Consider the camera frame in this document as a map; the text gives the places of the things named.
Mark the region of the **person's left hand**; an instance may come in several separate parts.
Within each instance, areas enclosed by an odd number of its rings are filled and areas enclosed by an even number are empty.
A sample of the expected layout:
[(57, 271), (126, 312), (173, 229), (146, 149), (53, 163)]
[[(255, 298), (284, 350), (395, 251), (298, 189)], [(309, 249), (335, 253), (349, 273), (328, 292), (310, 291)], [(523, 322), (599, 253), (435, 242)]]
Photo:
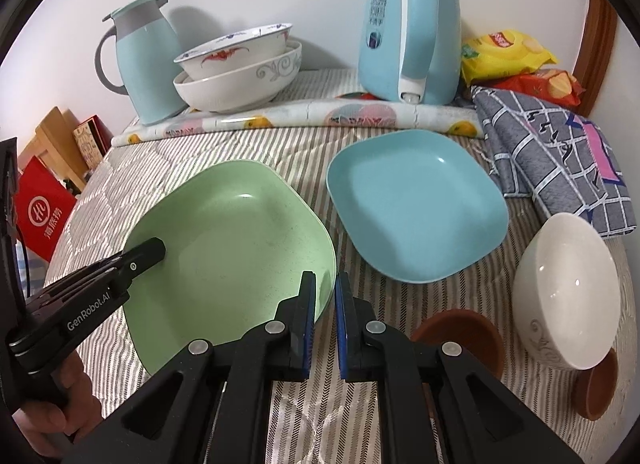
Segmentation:
[(47, 435), (75, 436), (79, 441), (103, 421), (101, 403), (93, 395), (91, 378), (76, 351), (58, 368), (58, 378), (68, 397), (64, 409), (52, 403), (29, 401), (12, 415), (32, 448), (45, 458), (63, 455)]

